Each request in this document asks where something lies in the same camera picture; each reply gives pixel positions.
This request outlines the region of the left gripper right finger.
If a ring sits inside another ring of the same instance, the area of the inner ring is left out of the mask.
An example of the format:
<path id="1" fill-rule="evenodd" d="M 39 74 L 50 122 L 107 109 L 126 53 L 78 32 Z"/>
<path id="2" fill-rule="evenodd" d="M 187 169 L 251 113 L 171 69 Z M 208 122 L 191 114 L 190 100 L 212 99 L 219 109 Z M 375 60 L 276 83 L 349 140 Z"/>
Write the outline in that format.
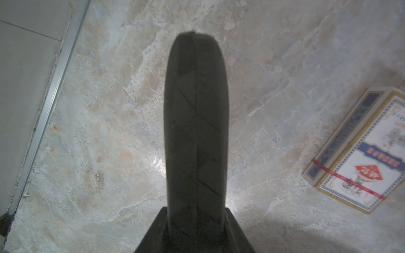
<path id="1" fill-rule="evenodd" d="M 224 59 L 209 35 L 197 35 L 197 49 L 197 249 L 252 253 L 252 245 L 225 206 L 229 100 Z"/>

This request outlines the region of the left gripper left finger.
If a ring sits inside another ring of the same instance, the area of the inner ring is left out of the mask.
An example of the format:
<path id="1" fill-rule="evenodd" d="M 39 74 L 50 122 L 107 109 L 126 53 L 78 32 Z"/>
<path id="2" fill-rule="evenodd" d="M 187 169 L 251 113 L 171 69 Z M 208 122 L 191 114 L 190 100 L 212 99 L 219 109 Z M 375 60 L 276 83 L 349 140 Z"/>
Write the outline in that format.
<path id="1" fill-rule="evenodd" d="M 164 93 L 167 206 L 137 253 L 197 251 L 196 74 L 197 34 L 179 34 L 171 48 Z"/>

